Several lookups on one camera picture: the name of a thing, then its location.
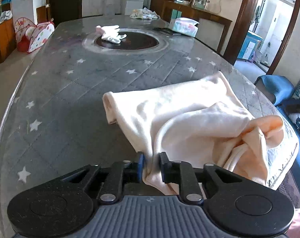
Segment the tissue pack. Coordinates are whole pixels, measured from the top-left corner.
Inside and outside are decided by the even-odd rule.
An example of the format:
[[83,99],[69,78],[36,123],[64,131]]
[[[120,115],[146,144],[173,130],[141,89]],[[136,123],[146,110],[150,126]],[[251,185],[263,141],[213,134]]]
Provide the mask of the tissue pack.
[[198,31],[198,24],[199,22],[193,19],[180,17],[170,21],[169,29],[194,38]]

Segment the small white cloth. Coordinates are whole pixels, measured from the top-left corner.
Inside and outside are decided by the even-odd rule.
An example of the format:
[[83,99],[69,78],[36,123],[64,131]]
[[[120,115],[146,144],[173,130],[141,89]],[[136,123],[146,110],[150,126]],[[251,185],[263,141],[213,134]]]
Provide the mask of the small white cloth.
[[99,35],[103,41],[110,42],[112,44],[120,44],[121,40],[127,37],[126,34],[119,34],[119,25],[111,25],[111,26],[96,26],[95,31]]

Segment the cream white garment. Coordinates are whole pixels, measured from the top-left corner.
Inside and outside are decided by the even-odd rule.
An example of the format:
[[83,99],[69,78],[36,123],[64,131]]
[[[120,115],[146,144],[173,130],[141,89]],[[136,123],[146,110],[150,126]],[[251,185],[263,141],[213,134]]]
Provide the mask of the cream white garment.
[[299,151],[290,124],[278,113],[249,112],[221,72],[154,89],[107,92],[102,99],[108,123],[118,124],[144,154],[143,181],[165,195],[179,189],[162,180],[161,152],[172,161],[196,168],[212,163],[277,189]]

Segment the patterned crumpled cloth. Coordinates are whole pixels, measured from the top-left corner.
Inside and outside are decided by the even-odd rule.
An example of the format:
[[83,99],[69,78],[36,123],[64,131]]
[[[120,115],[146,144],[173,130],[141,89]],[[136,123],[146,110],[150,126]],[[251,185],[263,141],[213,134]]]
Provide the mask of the patterned crumpled cloth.
[[143,9],[134,9],[130,14],[130,18],[157,20],[160,19],[160,16],[155,11],[151,11],[147,8],[143,8]]

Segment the black remote on table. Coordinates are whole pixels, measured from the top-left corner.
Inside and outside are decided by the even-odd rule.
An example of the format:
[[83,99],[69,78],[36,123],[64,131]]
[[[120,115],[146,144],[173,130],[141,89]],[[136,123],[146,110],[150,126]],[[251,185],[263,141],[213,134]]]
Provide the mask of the black remote on table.
[[173,31],[169,28],[154,27],[153,30],[164,33],[164,34],[167,34],[167,35],[170,35],[170,36],[180,36],[181,35],[180,33],[175,32],[175,31]]

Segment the polka dot play tent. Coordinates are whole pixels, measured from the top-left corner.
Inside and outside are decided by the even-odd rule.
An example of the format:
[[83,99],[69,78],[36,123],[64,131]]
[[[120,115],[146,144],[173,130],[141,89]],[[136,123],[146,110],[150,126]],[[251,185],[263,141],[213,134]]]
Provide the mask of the polka dot play tent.
[[53,34],[55,27],[52,22],[35,24],[30,19],[20,17],[14,24],[17,50],[32,53],[38,50]]

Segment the blue sofa cushion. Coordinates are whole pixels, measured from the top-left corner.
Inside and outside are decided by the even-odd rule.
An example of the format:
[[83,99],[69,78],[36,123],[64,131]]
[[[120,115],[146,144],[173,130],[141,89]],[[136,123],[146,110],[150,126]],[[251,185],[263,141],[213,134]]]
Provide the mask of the blue sofa cushion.
[[283,100],[290,98],[295,88],[286,77],[279,75],[259,76],[254,85],[274,106],[277,106]]

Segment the grey star quilted mat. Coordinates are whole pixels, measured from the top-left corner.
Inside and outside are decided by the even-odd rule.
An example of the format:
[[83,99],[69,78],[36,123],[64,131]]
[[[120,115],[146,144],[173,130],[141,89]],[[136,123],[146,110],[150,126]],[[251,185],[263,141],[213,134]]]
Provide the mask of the grey star quilted mat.
[[[96,26],[159,41],[142,50],[95,45]],[[19,80],[0,126],[0,237],[286,237],[294,206],[277,189],[212,163],[193,167],[201,205],[141,183],[101,205],[101,168],[137,152],[106,118],[103,95],[196,81],[221,72],[243,106],[278,113],[244,75],[200,41],[128,16],[60,24]]]

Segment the wooden sideboard counter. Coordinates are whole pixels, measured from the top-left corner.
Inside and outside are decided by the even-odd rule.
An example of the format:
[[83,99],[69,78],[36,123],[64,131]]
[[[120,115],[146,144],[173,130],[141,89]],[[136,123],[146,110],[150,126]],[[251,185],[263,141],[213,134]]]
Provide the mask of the wooden sideboard counter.
[[182,16],[185,16],[186,18],[191,18],[196,21],[198,21],[199,19],[205,19],[223,25],[224,28],[222,31],[222,35],[220,37],[220,41],[216,49],[218,54],[221,52],[223,44],[225,42],[225,38],[229,31],[229,27],[232,23],[231,20],[222,16],[218,16],[213,12],[195,9],[192,8],[190,5],[185,5],[183,3],[177,3],[169,0],[164,1],[160,17],[166,21],[171,19],[171,13],[168,13],[170,10],[181,11]]

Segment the round dark table inset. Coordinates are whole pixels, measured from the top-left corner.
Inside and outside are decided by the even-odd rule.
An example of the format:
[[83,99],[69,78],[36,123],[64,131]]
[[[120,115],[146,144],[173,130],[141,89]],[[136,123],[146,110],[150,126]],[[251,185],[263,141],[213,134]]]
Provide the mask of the round dark table inset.
[[159,44],[156,38],[144,33],[128,31],[119,32],[119,34],[126,35],[120,44],[114,44],[99,37],[95,40],[95,45],[116,50],[142,50],[156,47]]

